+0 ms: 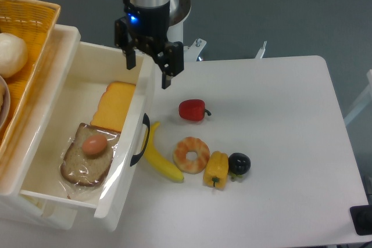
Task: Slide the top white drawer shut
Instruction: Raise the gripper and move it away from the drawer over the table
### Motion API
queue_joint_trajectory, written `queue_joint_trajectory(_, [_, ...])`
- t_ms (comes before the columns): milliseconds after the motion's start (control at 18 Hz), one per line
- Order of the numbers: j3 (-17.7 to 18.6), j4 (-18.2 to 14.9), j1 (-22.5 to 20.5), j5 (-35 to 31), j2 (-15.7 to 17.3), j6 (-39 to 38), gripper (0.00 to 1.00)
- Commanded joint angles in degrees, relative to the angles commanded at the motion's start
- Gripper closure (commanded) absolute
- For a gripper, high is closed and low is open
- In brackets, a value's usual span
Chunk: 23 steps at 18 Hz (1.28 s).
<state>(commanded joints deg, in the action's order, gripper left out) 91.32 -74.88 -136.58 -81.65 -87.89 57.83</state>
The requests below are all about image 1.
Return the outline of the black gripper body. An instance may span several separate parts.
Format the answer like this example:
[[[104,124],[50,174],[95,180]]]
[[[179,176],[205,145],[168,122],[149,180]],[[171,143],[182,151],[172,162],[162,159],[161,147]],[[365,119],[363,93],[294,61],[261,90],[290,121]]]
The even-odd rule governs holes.
[[[115,21],[115,46],[132,47],[150,56],[163,73],[176,76],[184,70],[183,43],[168,40],[170,4],[142,8],[123,0],[124,16]]]

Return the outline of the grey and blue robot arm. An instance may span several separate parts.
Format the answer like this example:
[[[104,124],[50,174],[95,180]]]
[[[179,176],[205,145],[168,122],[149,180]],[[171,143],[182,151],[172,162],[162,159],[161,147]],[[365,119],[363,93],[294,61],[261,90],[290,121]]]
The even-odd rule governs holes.
[[[150,56],[162,72],[162,88],[184,69],[184,46],[169,40],[171,0],[122,0],[124,15],[115,21],[115,46],[136,66],[135,51]]]

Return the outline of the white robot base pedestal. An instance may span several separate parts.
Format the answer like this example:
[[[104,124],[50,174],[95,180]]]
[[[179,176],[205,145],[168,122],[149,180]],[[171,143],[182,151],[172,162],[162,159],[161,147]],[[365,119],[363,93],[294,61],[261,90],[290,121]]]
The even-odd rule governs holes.
[[[201,53],[207,42],[197,38],[191,45],[184,43],[184,22],[191,12],[191,0],[170,0],[170,24],[167,31],[169,41],[180,41],[184,45],[184,60],[186,62],[201,62]]]

